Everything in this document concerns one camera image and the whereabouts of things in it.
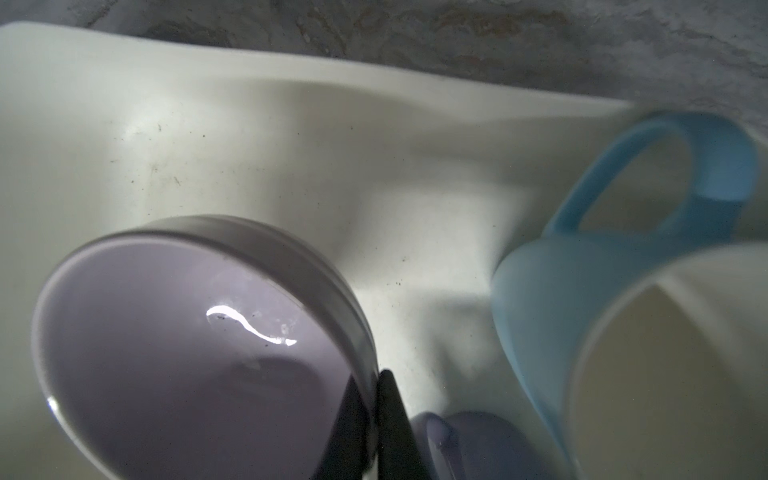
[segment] white ceramic surface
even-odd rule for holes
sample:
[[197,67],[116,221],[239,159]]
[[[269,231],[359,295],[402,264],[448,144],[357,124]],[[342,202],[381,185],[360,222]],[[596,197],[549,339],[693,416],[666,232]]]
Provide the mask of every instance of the white ceramic surface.
[[[649,108],[29,24],[0,28],[0,65],[0,469],[11,478],[101,477],[58,430],[31,364],[31,311],[53,266],[102,234],[205,213],[277,225],[326,254],[410,415],[492,412],[558,464],[493,331],[491,274]],[[670,161],[682,154],[652,148],[587,226],[654,225],[684,189],[685,162]],[[766,200],[762,180],[739,235],[768,237]]]

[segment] purple cup handle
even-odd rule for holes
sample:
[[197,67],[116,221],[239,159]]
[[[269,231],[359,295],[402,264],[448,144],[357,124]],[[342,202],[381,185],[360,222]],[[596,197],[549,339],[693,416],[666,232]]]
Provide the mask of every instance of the purple cup handle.
[[[433,480],[466,480],[458,433],[442,417],[424,412],[411,420],[411,426],[422,462]],[[439,475],[435,467],[434,451],[429,447],[430,442],[442,456],[453,475],[452,478],[443,478]]]

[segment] mug handle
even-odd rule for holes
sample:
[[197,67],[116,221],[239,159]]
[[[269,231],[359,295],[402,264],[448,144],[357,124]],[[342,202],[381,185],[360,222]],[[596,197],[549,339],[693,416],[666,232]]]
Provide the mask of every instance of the mug handle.
[[693,179],[685,200],[656,229],[657,235],[727,240],[757,177],[755,146],[738,125],[700,112],[660,114],[624,132],[589,167],[549,220],[544,236],[573,233],[608,184],[645,147],[668,135],[690,146]]

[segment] white sink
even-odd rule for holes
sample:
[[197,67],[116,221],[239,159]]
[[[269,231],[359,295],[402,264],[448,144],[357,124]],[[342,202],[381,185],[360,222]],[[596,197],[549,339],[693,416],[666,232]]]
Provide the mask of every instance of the white sink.
[[[272,223],[324,252],[358,295],[410,415],[496,413],[564,471],[496,339],[489,281],[650,107],[33,24],[0,28],[0,65],[9,478],[101,478],[35,380],[29,321],[46,275],[102,234],[201,213]],[[686,176],[680,145],[660,144],[588,225],[650,228]],[[740,235],[768,237],[767,211],[762,180]]]

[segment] mug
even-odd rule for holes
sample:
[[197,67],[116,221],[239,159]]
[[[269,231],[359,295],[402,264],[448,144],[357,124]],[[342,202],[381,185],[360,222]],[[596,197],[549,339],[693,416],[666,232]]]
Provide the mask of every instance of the mug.
[[[605,187],[667,134],[694,161],[681,205],[650,233],[580,231]],[[768,247],[729,243],[756,173],[752,141],[726,118],[648,118],[594,162],[541,239],[499,264],[505,355],[577,476],[764,477]]]
[[328,262],[263,223],[175,217],[81,247],[40,293],[32,353],[109,478],[360,478],[374,456],[366,318]]

